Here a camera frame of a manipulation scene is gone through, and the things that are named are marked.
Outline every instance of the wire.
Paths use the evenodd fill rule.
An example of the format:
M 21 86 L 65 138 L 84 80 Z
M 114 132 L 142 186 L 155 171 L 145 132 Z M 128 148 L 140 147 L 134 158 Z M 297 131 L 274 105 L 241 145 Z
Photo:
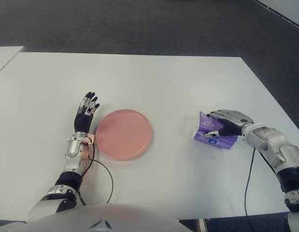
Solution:
M 245 188 L 245 194 L 244 194 L 244 210 L 245 210 L 246 220 L 247 220 L 247 223 L 249 224 L 252 232 L 254 232 L 254 230 L 252 228 L 252 225 L 251 225 L 250 221 L 248 220 L 247 211 L 246 211 L 246 193 L 247 193 L 248 184 L 250 183 L 250 178 L 251 178 L 251 172 L 252 172 L 252 166 L 253 166 L 255 151 L 256 151 L 256 148 L 254 148 L 254 150 L 253 150 L 252 162 L 251 162 L 251 166 L 250 166 L 250 172 L 248 174 L 248 179 L 247 179 L 246 188 Z
M 95 144 L 93 144 L 93 150 L 92 150 L 92 159 L 91 159 L 91 162 L 90 162 L 88 168 L 85 170 L 85 172 L 84 172 L 84 174 L 82 175 L 82 177 L 86 174 L 86 172 L 89 170 L 89 168 L 91 167 L 91 165 L 92 165 L 92 163 L 93 163 L 94 161 L 97 162 L 97 163 L 99 163 L 99 164 L 101 164 L 102 166 L 104 166 L 104 168 L 105 168 L 105 169 L 107 170 L 107 172 L 109 173 L 110 178 L 111 178 L 111 181 L 112 181 L 112 190 L 111 190 L 110 196 L 109 196 L 109 198 L 107 199 L 107 202 L 106 202 L 106 203 L 108 204 L 108 203 L 110 202 L 110 199 L 111 199 L 112 195 L 113 195 L 113 189 L 114 189 L 113 176 L 112 176 L 111 172 L 109 171 L 109 169 L 108 169 L 103 163 L 101 163 L 100 161 L 95 160 L 94 157 L 95 157 Z M 82 202 L 82 204 L 83 204 L 83 205 L 86 205 L 84 199 L 82 198 L 81 192 L 78 191 L 77 194 L 78 194 L 78 197 L 79 197 L 80 201 Z
M 90 162 L 89 166 L 87 167 L 87 169 L 84 171 L 82 177 L 85 176 L 86 172 L 87 172 L 87 171 L 89 170 L 89 168 L 91 167 L 94 158 L 95 158 L 95 144 L 92 143 L 92 158 L 90 159 L 91 162 Z
M 80 191 L 78 191 L 77 194 L 78 194 L 78 197 L 79 197 L 80 201 L 82 202 L 82 204 L 83 204 L 83 205 L 86 205 L 85 201 L 83 200 L 83 198 L 82 198 L 82 196 L 81 196 Z
M 110 196 L 109 196 L 109 198 L 107 199 L 107 202 L 106 202 L 106 203 L 108 204 L 108 203 L 110 202 L 110 199 L 111 199 L 112 195 L 113 195 L 113 189 L 114 189 L 113 176 L 112 176 L 111 172 L 108 170 L 108 168 L 107 168 L 103 163 L 101 163 L 100 161 L 97 161 L 97 160 L 95 160 L 95 159 L 94 159 L 93 161 L 95 161 L 95 162 L 101 164 L 102 166 L 104 166 L 104 168 L 107 170 L 107 172 L 108 172 L 109 175 L 110 175 L 110 178 L 111 178 L 111 181 L 112 181 L 112 190 L 111 190 Z
M 274 168 L 269 164 L 269 162 L 267 161 L 267 159 L 265 158 L 265 156 L 261 153 L 261 152 L 259 152 L 259 154 L 261 155 L 261 157 L 264 159 L 264 161 L 267 163 L 267 165 L 271 168 L 271 170 L 274 172 L 274 174 L 275 174 L 275 170 L 274 170 Z

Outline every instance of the pink plate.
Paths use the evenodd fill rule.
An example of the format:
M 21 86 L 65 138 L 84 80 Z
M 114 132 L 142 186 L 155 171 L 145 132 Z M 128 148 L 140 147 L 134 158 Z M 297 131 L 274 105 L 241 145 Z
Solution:
M 128 109 L 108 114 L 96 131 L 99 148 L 117 160 L 139 156 L 150 144 L 151 136 L 152 129 L 147 118 Z

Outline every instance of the robotic arm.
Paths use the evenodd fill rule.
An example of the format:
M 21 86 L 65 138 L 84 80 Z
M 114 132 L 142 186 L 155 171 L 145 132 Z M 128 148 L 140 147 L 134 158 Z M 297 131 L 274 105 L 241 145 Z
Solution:
M 204 137 L 239 135 L 255 147 L 280 181 L 285 193 L 284 203 L 291 212 L 299 212 L 299 147 L 290 143 L 274 128 L 254 123 L 239 111 L 218 110 L 208 116 L 224 123 L 225 127 L 204 134 Z M 288 215 L 291 231 L 299 229 L 299 213 Z
M 96 104 L 98 98 L 94 95 L 89 92 L 82 100 L 74 121 L 75 132 L 68 140 L 65 167 L 55 185 L 33 207 L 27 222 L 76 206 L 76 194 L 90 165 L 89 155 L 93 151 L 94 135 L 89 134 L 89 130 L 93 114 L 99 107 Z

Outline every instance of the purple tissue package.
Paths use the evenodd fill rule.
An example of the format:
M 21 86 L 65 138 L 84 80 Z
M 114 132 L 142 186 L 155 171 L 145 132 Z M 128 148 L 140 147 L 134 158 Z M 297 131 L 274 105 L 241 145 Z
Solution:
M 230 149 L 237 141 L 237 136 L 219 136 L 213 138 L 203 137 L 204 133 L 219 130 L 222 127 L 224 127 L 222 122 L 214 118 L 207 117 L 206 114 L 200 112 L 194 126 L 194 139 L 216 147 Z

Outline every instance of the dark floor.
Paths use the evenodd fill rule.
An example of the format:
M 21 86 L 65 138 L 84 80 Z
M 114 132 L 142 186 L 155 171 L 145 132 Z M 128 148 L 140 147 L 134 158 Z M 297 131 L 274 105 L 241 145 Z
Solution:
M 0 0 L 0 46 L 10 45 L 27 52 L 242 57 L 299 128 L 299 29 L 253 0 Z M 210 232 L 239 231 L 239 220 L 247 226 L 243 217 L 207 224 Z M 254 229 L 270 231 L 269 223 L 278 225 L 260 218 Z

